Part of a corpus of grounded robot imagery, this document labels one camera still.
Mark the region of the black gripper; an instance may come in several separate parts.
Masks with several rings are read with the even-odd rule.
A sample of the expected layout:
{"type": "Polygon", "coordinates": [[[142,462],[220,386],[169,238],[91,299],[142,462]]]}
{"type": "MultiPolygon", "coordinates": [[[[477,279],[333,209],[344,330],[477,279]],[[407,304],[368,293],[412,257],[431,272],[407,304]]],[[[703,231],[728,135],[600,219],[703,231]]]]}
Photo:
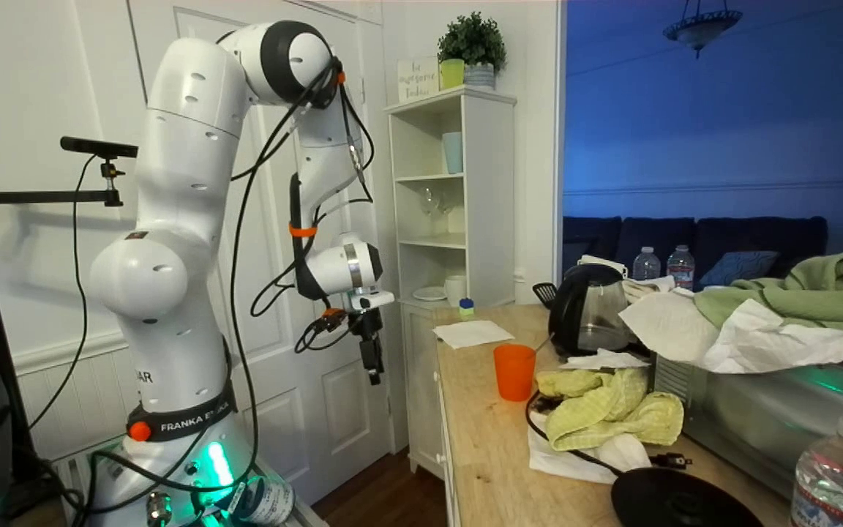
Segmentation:
{"type": "Polygon", "coordinates": [[[384,368],[384,356],[379,356],[379,312],[376,311],[366,311],[366,312],[350,312],[347,315],[347,330],[359,340],[359,361],[362,361],[362,375],[368,383],[379,383],[385,368],[384,368]]]}

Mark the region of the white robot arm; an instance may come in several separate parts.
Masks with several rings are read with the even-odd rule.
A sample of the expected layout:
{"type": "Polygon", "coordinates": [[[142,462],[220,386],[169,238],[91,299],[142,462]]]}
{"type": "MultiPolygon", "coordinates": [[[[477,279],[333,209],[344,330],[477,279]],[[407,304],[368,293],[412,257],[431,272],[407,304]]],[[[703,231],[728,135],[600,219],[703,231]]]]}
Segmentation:
{"type": "Polygon", "coordinates": [[[344,238],[315,248],[321,203],[362,184],[368,128],[344,93],[324,36],[302,21],[232,29],[217,42],[177,39],[153,81],[136,146],[133,228],[91,263],[91,293],[133,353],[136,406],[113,452],[91,457],[88,504],[73,527],[302,527],[284,478],[261,457],[256,430],[234,403],[245,368],[240,329],[213,318],[207,279],[224,228],[245,110],[277,106],[299,140],[289,179],[293,288],[324,312],[313,330],[359,336],[368,375],[384,373],[376,248],[344,238]]]}

